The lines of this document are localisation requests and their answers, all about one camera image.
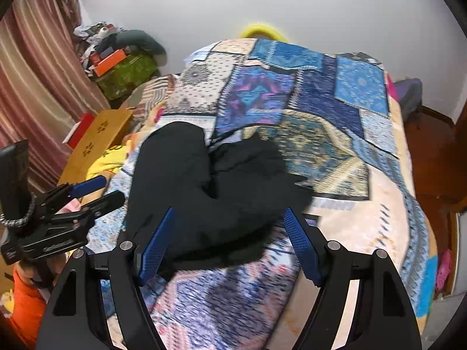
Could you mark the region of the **orange sleeved forearm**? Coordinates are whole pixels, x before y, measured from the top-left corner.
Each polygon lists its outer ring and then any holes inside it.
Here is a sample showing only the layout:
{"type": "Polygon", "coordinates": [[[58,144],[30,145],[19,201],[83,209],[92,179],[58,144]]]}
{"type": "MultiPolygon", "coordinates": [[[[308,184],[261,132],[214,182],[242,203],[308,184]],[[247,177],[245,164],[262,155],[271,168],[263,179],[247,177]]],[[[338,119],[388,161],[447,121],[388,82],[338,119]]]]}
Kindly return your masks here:
{"type": "Polygon", "coordinates": [[[33,269],[23,269],[19,264],[13,268],[13,313],[8,319],[13,331],[27,349],[36,346],[46,301],[32,283],[33,269]]]}

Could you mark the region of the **person left hand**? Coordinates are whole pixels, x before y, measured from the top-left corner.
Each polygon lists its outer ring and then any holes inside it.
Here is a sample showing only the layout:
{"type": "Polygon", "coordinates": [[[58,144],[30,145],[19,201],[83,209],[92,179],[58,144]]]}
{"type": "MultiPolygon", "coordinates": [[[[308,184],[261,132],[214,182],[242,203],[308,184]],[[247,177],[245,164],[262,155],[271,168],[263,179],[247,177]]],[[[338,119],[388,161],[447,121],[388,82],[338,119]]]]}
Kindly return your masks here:
{"type": "Polygon", "coordinates": [[[67,263],[66,254],[53,255],[38,262],[21,260],[15,265],[20,279],[30,286],[46,283],[55,286],[67,263]]]}

